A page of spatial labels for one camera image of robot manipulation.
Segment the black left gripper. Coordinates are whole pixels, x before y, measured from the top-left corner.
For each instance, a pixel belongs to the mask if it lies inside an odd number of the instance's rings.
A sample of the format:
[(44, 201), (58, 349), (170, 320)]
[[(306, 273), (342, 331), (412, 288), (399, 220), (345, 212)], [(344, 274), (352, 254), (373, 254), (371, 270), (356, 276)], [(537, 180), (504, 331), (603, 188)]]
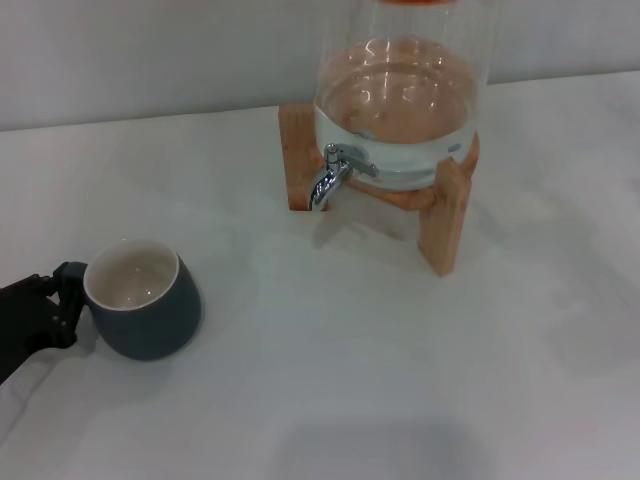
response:
[(2, 381), (35, 353), (77, 342), (85, 272), (85, 263), (64, 262), (53, 276), (31, 275), (1, 289)]

